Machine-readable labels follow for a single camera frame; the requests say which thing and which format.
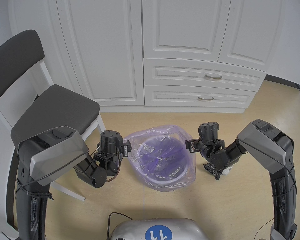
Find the wall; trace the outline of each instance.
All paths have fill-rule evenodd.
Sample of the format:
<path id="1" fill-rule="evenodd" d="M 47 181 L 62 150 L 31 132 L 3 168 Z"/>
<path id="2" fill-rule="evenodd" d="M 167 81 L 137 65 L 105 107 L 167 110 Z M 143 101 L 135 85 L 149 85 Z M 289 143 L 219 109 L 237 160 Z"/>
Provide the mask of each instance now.
<path id="1" fill-rule="evenodd" d="M 11 37 L 8 0 L 0 0 L 0 45 Z M 36 92 L 27 74 L 24 74 L 0 97 L 0 111 L 8 123 L 14 126 L 35 97 Z M 6 221 L 6 187 L 13 151 L 14 145 L 10 138 L 10 131 L 0 120 L 0 232 L 3 231 L 12 239 L 17 237 L 17 232 Z M 0 239 L 7 240 L 1 233 Z"/>
<path id="2" fill-rule="evenodd" d="M 286 0 L 285 18 L 267 74 L 300 84 L 300 0 Z"/>

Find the purple trash bag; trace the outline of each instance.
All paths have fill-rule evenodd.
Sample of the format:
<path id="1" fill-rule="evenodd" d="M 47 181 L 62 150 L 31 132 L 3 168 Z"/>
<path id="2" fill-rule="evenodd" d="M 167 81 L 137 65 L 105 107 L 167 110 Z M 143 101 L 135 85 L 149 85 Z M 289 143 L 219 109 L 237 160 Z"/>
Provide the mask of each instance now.
<path id="1" fill-rule="evenodd" d="M 188 186 L 195 180 L 196 156 L 185 148 L 185 140 L 192 137 L 181 127 L 153 127 L 124 139 L 132 146 L 129 162 L 146 186 L 165 192 Z"/>

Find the metal handle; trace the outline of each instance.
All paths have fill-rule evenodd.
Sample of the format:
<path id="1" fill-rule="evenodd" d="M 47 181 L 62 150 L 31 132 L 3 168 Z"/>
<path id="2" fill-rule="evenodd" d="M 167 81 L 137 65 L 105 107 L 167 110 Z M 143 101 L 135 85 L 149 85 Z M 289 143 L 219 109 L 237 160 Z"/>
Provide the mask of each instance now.
<path id="1" fill-rule="evenodd" d="M 222 78 L 222 76 L 219 76 L 219 77 L 211 77 L 211 76 L 209 76 L 209 75 L 207 75 L 207 74 L 205 74 L 205 77 L 211 78 L 211 79 L 221 79 L 221 78 Z"/>
<path id="2" fill-rule="evenodd" d="M 213 100 L 214 98 L 202 98 L 202 97 L 198 97 L 198 100 L 205 100 L 205 101 L 210 101 L 210 100 Z"/>

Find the blue circle logo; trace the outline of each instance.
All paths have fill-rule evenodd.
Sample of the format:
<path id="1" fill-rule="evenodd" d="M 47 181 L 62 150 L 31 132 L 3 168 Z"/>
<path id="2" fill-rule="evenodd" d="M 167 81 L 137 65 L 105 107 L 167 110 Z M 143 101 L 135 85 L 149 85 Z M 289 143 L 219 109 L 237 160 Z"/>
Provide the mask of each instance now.
<path id="1" fill-rule="evenodd" d="M 146 240 L 171 240 L 172 232 L 171 230 L 163 225 L 155 225 L 146 231 Z"/>

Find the light wood floor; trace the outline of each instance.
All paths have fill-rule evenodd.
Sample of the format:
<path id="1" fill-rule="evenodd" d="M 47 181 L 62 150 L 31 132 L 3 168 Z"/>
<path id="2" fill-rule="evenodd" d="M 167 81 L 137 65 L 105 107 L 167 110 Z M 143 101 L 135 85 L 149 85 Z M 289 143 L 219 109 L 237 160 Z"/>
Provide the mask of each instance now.
<path id="1" fill-rule="evenodd" d="M 264 81 L 250 107 L 240 113 L 103 113 L 106 129 L 128 134 L 165 124 L 179 125 L 193 138 L 198 126 L 218 122 L 219 138 L 229 145 L 252 120 L 272 123 L 294 139 L 296 178 L 300 176 L 300 91 Z M 94 131 L 86 140 L 91 152 L 99 142 Z M 55 189 L 54 201 L 48 201 L 46 235 L 53 239 L 106 239 L 110 212 L 121 212 L 133 219 L 191 218 L 213 239 L 252 240 L 258 229 L 273 218 L 272 190 L 268 172 L 250 154 L 233 166 L 228 176 L 216 181 L 203 170 L 205 160 L 197 154 L 196 180 L 189 187 L 173 192 L 159 192 L 143 186 L 134 175 L 127 159 L 122 161 L 118 177 L 95 189 L 79 180 L 74 170 L 57 181 L 86 197 L 84 202 Z M 300 196 L 295 223 L 300 224 Z M 111 231 L 122 216 L 113 216 Z M 272 221 L 256 239 L 269 239 Z M 295 239 L 300 239 L 300 229 Z"/>

